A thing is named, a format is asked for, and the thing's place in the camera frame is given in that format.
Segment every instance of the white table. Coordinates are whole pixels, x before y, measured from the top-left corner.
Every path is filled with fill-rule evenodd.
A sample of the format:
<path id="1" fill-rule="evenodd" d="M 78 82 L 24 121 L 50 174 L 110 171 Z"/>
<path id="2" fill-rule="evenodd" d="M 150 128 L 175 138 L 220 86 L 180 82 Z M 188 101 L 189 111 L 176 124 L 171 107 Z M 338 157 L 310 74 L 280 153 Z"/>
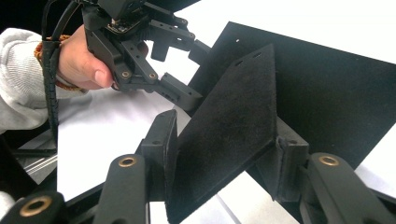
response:
<path id="1" fill-rule="evenodd" d="M 367 2 L 203 0 L 176 15 L 187 19 L 189 30 L 208 46 L 213 46 L 228 21 L 234 21 L 396 63 L 395 5 L 392 0 Z M 160 76 L 168 72 L 187 84 L 198 68 L 187 55 L 187 52 L 170 49 L 165 63 L 149 62 Z M 124 94 L 111 89 L 91 91 L 83 97 L 61 101 L 58 190 L 65 199 L 70 200 L 105 181 L 111 161 L 119 155 L 134 153 L 155 116 L 173 107 L 157 93 L 136 91 Z M 178 114 L 179 120 L 187 119 L 183 113 Z M 395 136 L 396 132 L 392 131 L 389 139 L 395 139 Z M 390 145 L 386 143 L 381 148 L 390 151 L 395 147 L 395 142 L 390 141 Z M 384 155 L 371 153 L 374 159 L 367 158 L 369 162 L 358 168 L 359 175 L 363 179 L 370 176 L 364 171 L 381 165 L 376 161 L 378 156 Z M 395 164 L 387 169 L 393 169 L 391 171 L 395 173 Z M 376 169 L 375 175 L 381 176 L 380 171 L 381 168 Z M 370 187 L 377 188 L 369 178 L 365 181 Z M 389 183 L 387 188 L 393 189 L 390 192 L 394 193 L 396 183 L 391 175 L 381 185 Z M 152 203 L 151 208 L 155 211 L 152 212 L 152 223 L 166 223 L 163 204 Z M 268 194 L 246 173 L 184 222 L 234 223 L 233 218 L 242 223 L 258 223 L 259 220 L 266 220 L 265 223 L 295 222 L 277 203 L 272 203 Z"/>

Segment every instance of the bracelet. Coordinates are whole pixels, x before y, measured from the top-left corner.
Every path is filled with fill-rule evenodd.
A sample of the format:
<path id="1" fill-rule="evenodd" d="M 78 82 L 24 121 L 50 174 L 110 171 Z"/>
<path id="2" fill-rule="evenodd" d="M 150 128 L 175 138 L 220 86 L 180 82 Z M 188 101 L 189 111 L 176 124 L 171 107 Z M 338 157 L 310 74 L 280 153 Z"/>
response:
<path id="1" fill-rule="evenodd" d="M 70 37 L 70 35 L 61 35 L 59 37 L 59 40 L 62 42 L 64 40 L 68 39 L 69 37 Z M 42 49 L 43 49 L 43 42 L 40 41 L 40 43 L 38 43 L 38 45 L 35 47 L 34 55 L 37 58 L 37 60 L 41 66 L 43 65 L 41 62 L 42 52 L 43 52 Z M 60 78 L 57 76 L 56 82 L 55 82 L 55 85 L 59 88 L 62 88 L 67 91 L 81 91 L 82 90 L 82 88 L 75 86 L 71 83 L 68 83 L 67 81 L 63 80 L 62 78 L 61 78 L 62 81 L 59 79 Z"/>

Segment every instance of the gray sleeve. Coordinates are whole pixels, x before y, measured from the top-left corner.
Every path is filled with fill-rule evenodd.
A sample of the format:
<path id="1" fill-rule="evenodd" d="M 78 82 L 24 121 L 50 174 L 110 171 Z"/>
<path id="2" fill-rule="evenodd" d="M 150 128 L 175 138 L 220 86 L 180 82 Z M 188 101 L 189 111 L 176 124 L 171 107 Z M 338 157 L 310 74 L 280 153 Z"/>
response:
<path id="1" fill-rule="evenodd" d="M 34 56 L 41 36 L 21 29 L 0 34 L 0 133 L 26 130 L 47 120 L 42 70 Z M 84 94 L 57 88 L 58 99 Z"/>

